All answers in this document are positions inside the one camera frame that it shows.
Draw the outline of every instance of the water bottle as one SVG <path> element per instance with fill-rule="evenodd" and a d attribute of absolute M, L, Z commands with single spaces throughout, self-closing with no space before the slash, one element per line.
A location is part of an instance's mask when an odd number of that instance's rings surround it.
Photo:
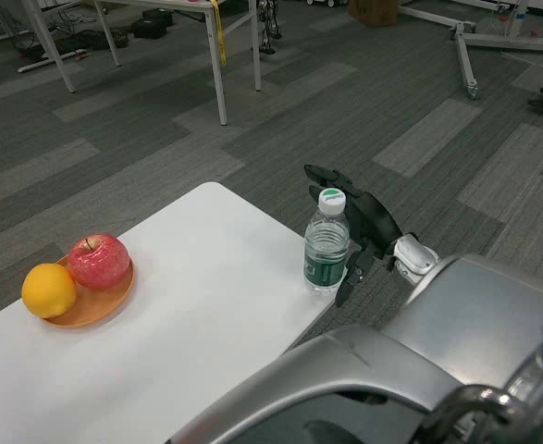
<path fill-rule="evenodd" d="M 320 294 L 337 291 L 345 274 L 349 249 L 349 223 L 343 214 L 345 193 L 335 188 L 318 196 L 318 210 L 304 235 L 304 280 Z"/>

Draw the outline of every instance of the orange plate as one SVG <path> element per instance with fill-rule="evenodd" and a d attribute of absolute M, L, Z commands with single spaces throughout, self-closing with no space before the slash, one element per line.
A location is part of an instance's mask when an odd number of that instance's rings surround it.
<path fill-rule="evenodd" d="M 57 263 L 68 266 L 68 257 L 59 259 Z M 94 324 L 113 313 L 127 299 L 133 282 L 135 282 L 135 266 L 130 259 L 129 268 L 115 287 L 108 290 L 91 290 L 76 282 L 78 297 L 74 306 L 59 316 L 43 321 L 62 328 L 84 327 Z"/>

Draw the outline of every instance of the floor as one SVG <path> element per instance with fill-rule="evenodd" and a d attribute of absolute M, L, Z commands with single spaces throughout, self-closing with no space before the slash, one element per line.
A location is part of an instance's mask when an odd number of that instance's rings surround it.
<path fill-rule="evenodd" d="M 416 7 L 500 26 L 445 0 Z M 109 20 L 138 16 L 127 6 Z M 345 7 L 284 0 L 280 18 L 262 92 L 248 28 L 228 39 L 225 128 L 201 23 L 176 16 L 166 37 L 132 40 L 122 68 L 107 51 L 69 61 L 75 94 L 55 68 L 17 74 L 23 61 L 0 43 L 0 310 L 31 267 L 83 234 L 118 235 L 208 180 L 303 234 L 307 163 L 339 168 L 442 256 L 481 253 L 543 278 L 543 115 L 525 103 L 543 84 L 541 55 L 470 50 L 471 101 L 446 27 L 401 16 L 368 29 Z M 543 35 L 543 18 L 528 27 Z M 403 298 L 376 267 L 306 339 L 380 327 Z"/>

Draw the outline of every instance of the yellow tape measure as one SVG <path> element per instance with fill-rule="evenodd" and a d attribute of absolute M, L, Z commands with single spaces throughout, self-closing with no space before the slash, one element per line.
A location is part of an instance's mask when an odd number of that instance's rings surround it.
<path fill-rule="evenodd" d="M 224 43 L 224 32 L 222 31 L 222 18 L 219 16 L 219 5 L 217 0 L 210 0 L 214 5 L 214 11 L 216 12 L 216 28 L 217 39 L 219 40 L 219 52 L 222 59 L 222 67 L 226 65 L 226 44 Z"/>

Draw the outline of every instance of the desk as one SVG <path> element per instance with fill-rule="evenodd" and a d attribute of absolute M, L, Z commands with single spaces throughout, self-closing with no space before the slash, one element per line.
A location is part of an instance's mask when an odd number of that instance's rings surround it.
<path fill-rule="evenodd" d="M 226 0 L 218 0 L 218 3 L 224 3 Z M 54 44 L 53 38 L 47 29 L 47 24 L 43 18 L 43 12 L 39 7 L 39 3 L 36 0 L 22 0 L 25 9 L 27 9 L 28 14 L 31 17 L 32 26 L 37 32 L 39 40 L 43 45 L 45 52 L 49 55 L 53 61 L 56 62 L 57 68 L 66 83 L 66 87 L 71 93 L 76 91 L 73 82 L 69 74 L 64 68 L 63 61 L 57 52 L 56 46 Z M 219 112 L 219 121 L 222 125 L 228 123 L 226 116 L 226 102 L 224 100 L 224 86 L 222 83 L 222 73 L 220 70 L 220 53 L 219 53 L 219 41 L 217 39 L 216 31 L 216 19 L 214 13 L 214 7 L 209 2 L 209 0 L 197 0 L 195 2 L 190 2 L 189 0 L 117 0 L 118 3 L 124 3 L 127 5 L 136 5 L 136 6 L 145 6 L 145 7 L 162 7 L 164 9 L 178 9 L 183 11 L 190 12 L 201 12 L 205 14 L 205 23 L 207 26 L 207 38 L 209 41 L 209 52 L 212 58 L 212 67 L 214 70 L 214 84 L 216 86 L 216 97 L 217 97 L 217 108 Z M 71 4 L 61 6 L 59 8 L 53 9 L 56 11 L 61 8 L 71 7 L 74 4 L 79 2 L 72 2 Z M 106 17 L 103 13 L 103 7 L 99 0 L 94 0 L 94 5 L 96 7 L 96 12 L 98 14 L 99 21 L 103 26 L 103 30 L 106 34 L 106 39 L 108 40 L 111 53 L 113 54 L 113 60 L 115 65 L 118 67 L 121 66 L 118 58 L 117 48 L 115 47 L 115 42 L 113 41 L 113 36 L 111 31 L 108 28 L 106 23 Z M 261 91 L 261 66 L 259 60 L 259 36 L 258 36 L 258 25 L 257 25 L 257 14 L 256 14 L 256 0 L 249 0 L 249 12 L 243 17 L 236 20 L 235 23 L 232 23 L 229 27 L 226 28 L 226 34 L 229 34 L 231 31 L 238 28 L 243 23 L 250 21 L 251 24 L 251 39 L 253 46 L 253 70 L 254 70 L 254 88 L 257 91 Z"/>
<path fill-rule="evenodd" d="M 0 312 L 0 444 L 163 444 L 332 303 L 303 283 L 302 237 L 216 183 L 120 239 L 137 280 L 116 317 Z"/>

